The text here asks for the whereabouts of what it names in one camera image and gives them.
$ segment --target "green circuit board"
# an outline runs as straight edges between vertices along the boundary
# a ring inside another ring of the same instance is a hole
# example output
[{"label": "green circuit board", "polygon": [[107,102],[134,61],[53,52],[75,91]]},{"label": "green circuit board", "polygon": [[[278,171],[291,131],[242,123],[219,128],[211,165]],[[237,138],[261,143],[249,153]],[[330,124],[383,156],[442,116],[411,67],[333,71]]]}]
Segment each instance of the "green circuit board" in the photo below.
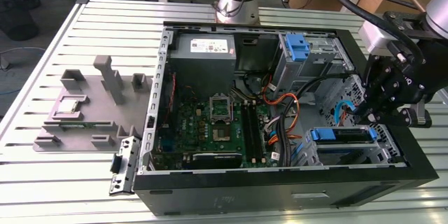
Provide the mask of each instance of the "green circuit board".
[{"label": "green circuit board", "polygon": [[[209,102],[185,102],[179,106],[174,129],[163,129],[165,132],[157,142],[155,154],[159,169],[182,169],[182,161],[186,153],[241,153],[243,155],[242,168],[270,167],[269,157],[263,146],[265,162],[249,162],[246,160],[246,143],[242,122],[242,104],[233,103],[233,120],[213,124]],[[261,136],[265,119],[270,116],[270,109],[263,104],[257,107],[261,119]],[[229,114],[227,103],[214,102],[214,115]]]}]

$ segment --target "metal bracket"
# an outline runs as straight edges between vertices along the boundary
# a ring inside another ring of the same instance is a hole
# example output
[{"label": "metal bracket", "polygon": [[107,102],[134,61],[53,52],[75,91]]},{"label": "metal bracket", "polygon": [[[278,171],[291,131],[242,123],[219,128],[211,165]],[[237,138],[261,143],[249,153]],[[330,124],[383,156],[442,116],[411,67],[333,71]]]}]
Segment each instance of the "metal bracket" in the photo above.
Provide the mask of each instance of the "metal bracket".
[{"label": "metal bracket", "polygon": [[141,139],[131,136],[122,141],[119,153],[114,155],[111,172],[115,173],[111,181],[110,196],[133,195],[137,161],[139,157]]},{"label": "metal bracket", "polygon": [[427,123],[426,119],[426,102],[425,99],[419,101],[418,104],[411,104],[411,109],[414,109],[418,117],[418,124],[425,125]]}]

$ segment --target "blue cable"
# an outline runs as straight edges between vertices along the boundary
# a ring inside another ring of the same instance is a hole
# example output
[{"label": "blue cable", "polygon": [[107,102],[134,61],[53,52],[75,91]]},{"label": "blue cable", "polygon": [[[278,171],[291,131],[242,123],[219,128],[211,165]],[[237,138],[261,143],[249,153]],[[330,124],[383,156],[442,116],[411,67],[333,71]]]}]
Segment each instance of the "blue cable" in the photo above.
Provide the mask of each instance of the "blue cable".
[{"label": "blue cable", "polygon": [[0,95],[3,95],[3,94],[13,94],[13,93],[19,92],[21,90],[22,90],[22,89],[18,89],[18,90],[14,90],[14,91],[10,91],[10,92],[0,93]]},{"label": "blue cable", "polygon": [[354,103],[350,101],[350,100],[342,100],[338,105],[337,105],[337,108],[335,108],[335,123],[337,125],[339,125],[339,112],[342,110],[342,107],[343,105],[347,104],[349,107],[351,108],[353,111],[355,111],[357,107],[354,105]]}]

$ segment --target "power supply label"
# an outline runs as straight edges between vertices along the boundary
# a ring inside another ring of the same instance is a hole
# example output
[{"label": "power supply label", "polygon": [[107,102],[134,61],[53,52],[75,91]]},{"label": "power supply label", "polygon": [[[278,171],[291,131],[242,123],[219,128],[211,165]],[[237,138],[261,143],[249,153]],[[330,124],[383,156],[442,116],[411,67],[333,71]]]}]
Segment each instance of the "power supply label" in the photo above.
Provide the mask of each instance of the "power supply label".
[{"label": "power supply label", "polygon": [[191,41],[191,52],[229,53],[226,39],[194,39]]}]

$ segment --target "open computer tower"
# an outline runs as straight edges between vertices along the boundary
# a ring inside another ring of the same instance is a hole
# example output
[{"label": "open computer tower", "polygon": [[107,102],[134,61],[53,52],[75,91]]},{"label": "open computer tower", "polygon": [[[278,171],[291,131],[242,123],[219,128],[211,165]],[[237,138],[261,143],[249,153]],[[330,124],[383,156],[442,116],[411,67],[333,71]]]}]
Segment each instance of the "open computer tower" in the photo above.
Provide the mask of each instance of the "open computer tower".
[{"label": "open computer tower", "polygon": [[[166,23],[162,36],[143,137],[122,142],[111,195],[135,192],[155,215],[226,214],[359,206],[438,178],[409,128],[341,115],[365,92],[350,31]],[[299,108],[265,102],[345,72]],[[287,125],[299,113],[289,166],[282,112]]]}]

